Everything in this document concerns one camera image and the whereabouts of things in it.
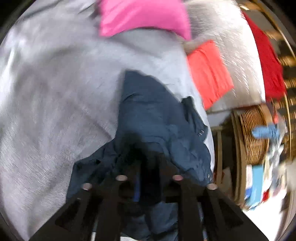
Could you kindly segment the navy blue jacket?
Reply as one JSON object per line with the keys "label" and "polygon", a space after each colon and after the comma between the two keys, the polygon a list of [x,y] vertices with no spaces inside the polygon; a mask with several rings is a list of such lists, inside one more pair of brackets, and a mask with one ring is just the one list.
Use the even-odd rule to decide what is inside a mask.
{"label": "navy blue jacket", "polygon": [[[84,183],[100,185],[119,175],[118,156],[132,143],[165,155],[180,175],[207,185],[212,179],[207,135],[208,127],[191,97],[177,100],[155,78],[127,71],[115,137],[74,164],[66,197],[70,199]],[[160,175],[158,204],[143,207],[132,200],[123,206],[123,233],[136,240],[178,239],[178,206],[162,200]]]}

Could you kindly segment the red-orange pillow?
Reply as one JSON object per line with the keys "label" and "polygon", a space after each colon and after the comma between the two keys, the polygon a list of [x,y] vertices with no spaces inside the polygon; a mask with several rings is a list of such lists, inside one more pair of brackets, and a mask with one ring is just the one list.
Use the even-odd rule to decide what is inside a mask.
{"label": "red-orange pillow", "polygon": [[214,41],[201,44],[187,56],[187,60],[206,110],[233,89],[233,80]]}

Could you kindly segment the light blue cloth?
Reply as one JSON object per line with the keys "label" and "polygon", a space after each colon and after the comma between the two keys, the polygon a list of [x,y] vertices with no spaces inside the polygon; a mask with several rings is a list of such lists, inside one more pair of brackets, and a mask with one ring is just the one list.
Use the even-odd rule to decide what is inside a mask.
{"label": "light blue cloth", "polygon": [[280,131],[275,124],[267,126],[257,126],[252,129],[252,135],[257,139],[279,140]]}

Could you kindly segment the grey bed blanket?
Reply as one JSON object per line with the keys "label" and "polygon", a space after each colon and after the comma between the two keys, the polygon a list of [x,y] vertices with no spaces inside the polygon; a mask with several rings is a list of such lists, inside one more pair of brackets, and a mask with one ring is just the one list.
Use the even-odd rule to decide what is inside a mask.
{"label": "grey bed blanket", "polygon": [[208,123],[176,35],[107,39],[99,21],[95,1],[36,1],[1,44],[1,215],[19,240],[64,204],[74,162],[114,138],[125,69],[193,97]]}

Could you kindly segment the dark red cloth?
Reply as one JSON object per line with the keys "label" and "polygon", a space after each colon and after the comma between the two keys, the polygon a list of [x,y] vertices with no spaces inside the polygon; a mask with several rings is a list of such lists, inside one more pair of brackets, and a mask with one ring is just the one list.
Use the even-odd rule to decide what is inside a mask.
{"label": "dark red cloth", "polygon": [[287,91],[284,83],[282,66],[278,61],[278,56],[276,55],[267,35],[245,12],[242,12],[242,14],[252,31],[257,46],[264,80],[266,101],[281,99]]}

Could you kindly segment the silver foil mat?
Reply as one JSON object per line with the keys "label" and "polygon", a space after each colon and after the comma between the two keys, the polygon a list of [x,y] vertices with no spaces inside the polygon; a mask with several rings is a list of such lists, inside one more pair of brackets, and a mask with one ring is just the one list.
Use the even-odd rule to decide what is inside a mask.
{"label": "silver foil mat", "polygon": [[212,40],[234,87],[210,112],[242,108],[265,102],[265,89],[257,46],[236,1],[185,1],[192,41],[189,48]]}

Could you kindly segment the pink pillow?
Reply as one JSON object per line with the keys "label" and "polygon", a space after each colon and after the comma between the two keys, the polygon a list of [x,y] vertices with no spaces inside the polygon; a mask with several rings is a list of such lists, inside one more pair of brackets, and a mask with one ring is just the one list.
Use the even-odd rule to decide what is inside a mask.
{"label": "pink pillow", "polygon": [[191,40],[189,16],[182,1],[101,1],[99,32],[112,37],[138,28],[171,31]]}

